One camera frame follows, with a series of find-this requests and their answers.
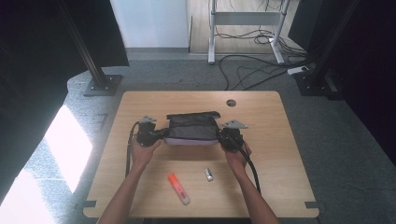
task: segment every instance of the gray carpet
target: gray carpet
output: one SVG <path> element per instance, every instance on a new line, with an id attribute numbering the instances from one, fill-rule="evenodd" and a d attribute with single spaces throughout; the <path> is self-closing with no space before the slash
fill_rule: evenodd
<path id="1" fill-rule="evenodd" d="M 82 208 L 125 91 L 223 91 L 226 87 L 219 62 L 209 65 L 206 60 L 132 60 L 130 65 L 104 69 L 107 75 L 123 75 L 113 97 L 82 96 L 91 80 L 88 72 L 68 83 L 69 94 L 64 103 L 93 144 L 90 160 L 74 193 L 67 188 L 45 140 L 25 166 L 41 188 L 43 201 L 55 223 L 96 222 L 94 218 L 84 217 Z M 229 89 L 251 71 L 240 68 L 241 77 L 238 77 L 239 66 L 257 68 L 262 64 L 242 59 L 224 62 Z M 269 76 L 257 73 L 235 89 L 242 90 Z M 320 205 L 318 218 L 282 218 L 282 223 L 396 223 L 396 168 L 346 102 L 303 97 L 293 77 L 287 74 L 251 90 L 279 92 Z"/>

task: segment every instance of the battery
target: battery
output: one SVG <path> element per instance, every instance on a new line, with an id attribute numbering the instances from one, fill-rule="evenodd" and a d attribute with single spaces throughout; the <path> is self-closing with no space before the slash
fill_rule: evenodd
<path id="1" fill-rule="evenodd" d="M 205 169 L 205 174 L 206 174 L 207 181 L 213 180 L 213 175 L 212 175 L 212 172 L 210 172 L 209 168 Z"/>

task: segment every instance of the hand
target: hand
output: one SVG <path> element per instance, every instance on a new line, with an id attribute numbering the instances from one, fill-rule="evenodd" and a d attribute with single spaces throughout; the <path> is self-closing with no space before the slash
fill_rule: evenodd
<path id="1" fill-rule="evenodd" d="M 151 161 L 154 150 L 161 145 L 161 142 L 162 140 L 157 140 L 151 147 L 143 147 L 134 137 L 131 150 L 133 166 L 140 168 L 146 167 L 146 165 Z"/>
<path id="2" fill-rule="evenodd" d="M 241 171 L 245 170 L 245 167 L 247 165 L 247 160 L 245 157 L 242 155 L 242 153 L 237 150 L 237 151 L 229 151 L 224 149 L 222 146 L 221 148 L 225 152 L 225 158 L 227 160 L 228 165 L 230 168 L 233 170 L 235 173 L 236 171 Z M 242 145 L 242 149 L 246 151 L 246 153 L 250 156 L 251 154 L 251 149 L 248 146 L 248 143 L 245 141 L 244 145 Z"/>

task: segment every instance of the wooden table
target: wooden table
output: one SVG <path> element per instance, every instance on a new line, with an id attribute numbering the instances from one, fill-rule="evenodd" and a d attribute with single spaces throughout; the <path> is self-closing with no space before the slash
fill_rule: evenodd
<path id="1" fill-rule="evenodd" d="M 236 106 L 228 106 L 235 100 Z M 157 129 L 168 125 L 166 115 L 218 111 L 218 125 L 237 119 L 248 126 L 241 130 L 253 153 L 262 196 L 278 217 L 317 217 L 299 150 L 275 91 L 128 91 L 120 102 L 87 201 L 87 217 L 102 215 L 125 175 L 126 144 L 133 124 L 149 115 L 157 119 Z M 212 171 L 208 182 L 204 169 Z M 247 166 L 250 179 L 253 174 Z M 175 173 L 191 198 L 183 205 L 167 176 Z M 130 217 L 248 217 L 244 199 L 219 144 L 210 147 L 170 147 L 156 149 L 143 173 Z"/>

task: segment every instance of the white wall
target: white wall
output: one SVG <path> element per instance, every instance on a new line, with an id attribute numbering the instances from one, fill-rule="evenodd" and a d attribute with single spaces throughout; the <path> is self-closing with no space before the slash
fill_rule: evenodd
<path id="1" fill-rule="evenodd" d="M 125 48 L 187 48 L 189 0 L 111 0 Z"/>

